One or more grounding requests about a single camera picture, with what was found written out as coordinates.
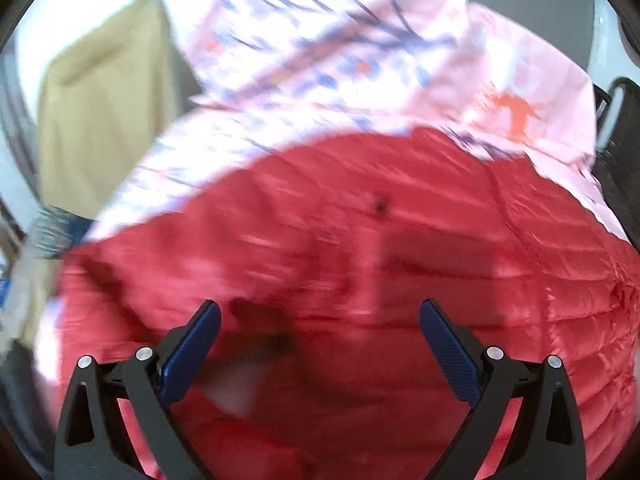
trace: silver screw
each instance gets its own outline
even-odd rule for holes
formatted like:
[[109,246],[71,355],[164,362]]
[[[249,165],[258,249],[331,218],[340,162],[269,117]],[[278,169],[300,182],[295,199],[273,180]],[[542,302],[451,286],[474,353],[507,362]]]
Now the silver screw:
[[136,359],[138,361],[146,361],[154,354],[154,351],[148,346],[142,347],[136,352]]
[[87,368],[88,365],[91,364],[91,361],[92,359],[90,355],[82,356],[81,358],[78,359],[78,366],[80,368]]
[[551,366],[552,368],[560,368],[562,366],[562,359],[557,355],[550,355],[546,359],[546,362],[548,362],[549,366]]
[[497,346],[489,346],[489,348],[486,349],[486,354],[496,361],[499,361],[504,357],[502,348],[498,348]]

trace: red puffer jacket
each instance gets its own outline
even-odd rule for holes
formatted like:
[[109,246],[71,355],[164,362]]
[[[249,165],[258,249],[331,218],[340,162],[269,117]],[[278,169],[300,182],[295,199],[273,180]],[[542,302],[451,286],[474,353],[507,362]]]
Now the red puffer jacket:
[[[336,136],[73,253],[62,378],[83,354],[108,362],[155,344],[211,298],[223,309],[212,362],[289,339],[244,420],[198,388],[175,406],[217,478],[417,480],[466,413],[417,327],[434,297],[485,344],[564,359],[596,479],[636,420],[639,285],[631,245],[526,158],[485,164],[424,128]],[[482,475],[513,422],[511,410]]]

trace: orange printed figure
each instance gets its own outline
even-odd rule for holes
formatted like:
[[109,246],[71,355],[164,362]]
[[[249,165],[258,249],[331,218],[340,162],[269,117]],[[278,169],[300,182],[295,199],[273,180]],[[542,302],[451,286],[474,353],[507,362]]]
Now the orange printed figure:
[[510,93],[509,91],[498,92],[493,84],[485,87],[481,97],[479,109],[491,114],[497,114],[503,108],[507,108],[511,112],[510,128],[507,131],[507,137],[514,142],[526,142],[529,140],[527,135],[527,123],[529,118],[533,118],[542,122],[546,122],[537,112],[545,108],[544,104],[531,105],[526,99]]

